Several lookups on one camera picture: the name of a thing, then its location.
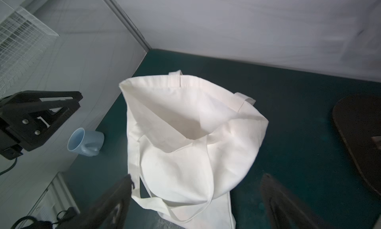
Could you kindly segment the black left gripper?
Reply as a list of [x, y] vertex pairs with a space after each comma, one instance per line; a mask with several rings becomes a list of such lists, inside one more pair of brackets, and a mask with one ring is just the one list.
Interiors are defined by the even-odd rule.
[[23, 91], [1, 99], [1, 155], [43, 146], [80, 108], [79, 91]]

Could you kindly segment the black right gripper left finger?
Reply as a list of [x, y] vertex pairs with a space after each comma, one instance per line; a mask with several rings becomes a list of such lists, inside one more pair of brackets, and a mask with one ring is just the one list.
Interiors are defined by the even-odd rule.
[[135, 185], [130, 175], [115, 183], [87, 210], [58, 226], [59, 229], [122, 229]]

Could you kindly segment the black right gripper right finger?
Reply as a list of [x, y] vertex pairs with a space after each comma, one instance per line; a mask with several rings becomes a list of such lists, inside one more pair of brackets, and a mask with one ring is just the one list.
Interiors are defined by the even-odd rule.
[[260, 189], [272, 229], [332, 228], [270, 174], [263, 175]]

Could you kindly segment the white printed tote bag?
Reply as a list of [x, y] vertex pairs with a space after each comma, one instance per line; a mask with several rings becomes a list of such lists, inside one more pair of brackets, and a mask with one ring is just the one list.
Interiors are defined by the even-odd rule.
[[230, 192], [252, 167], [268, 126], [255, 101], [181, 71], [119, 87], [132, 199], [186, 229], [235, 228]]

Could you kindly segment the light blue plastic cup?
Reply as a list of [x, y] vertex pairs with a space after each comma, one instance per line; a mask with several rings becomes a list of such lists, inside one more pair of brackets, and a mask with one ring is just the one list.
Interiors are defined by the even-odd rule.
[[99, 155], [104, 140], [102, 132], [79, 128], [69, 138], [67, 149], [72, 153], [94, 157]]

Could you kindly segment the dark metal jewelry stand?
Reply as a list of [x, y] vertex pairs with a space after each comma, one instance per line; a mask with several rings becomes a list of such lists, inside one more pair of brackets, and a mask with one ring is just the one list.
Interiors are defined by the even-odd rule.
[[361, 178], [381, 195], [381, 97], [344, 97], [334, 105], [332, 119]]

